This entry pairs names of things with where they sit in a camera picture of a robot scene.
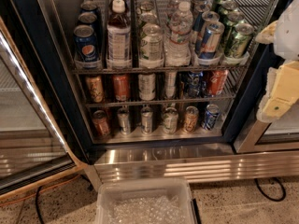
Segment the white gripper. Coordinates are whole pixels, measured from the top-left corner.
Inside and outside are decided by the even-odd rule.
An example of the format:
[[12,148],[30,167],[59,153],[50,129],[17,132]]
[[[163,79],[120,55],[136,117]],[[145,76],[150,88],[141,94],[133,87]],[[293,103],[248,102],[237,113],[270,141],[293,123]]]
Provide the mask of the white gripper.
[[265,95],[256,113],[258,121],[272,123],[287,113],[299,99],[299,0],[293,0],[280,15],[255,37],[261,44],[274,42],[274,52],[286,61],[267,73]]

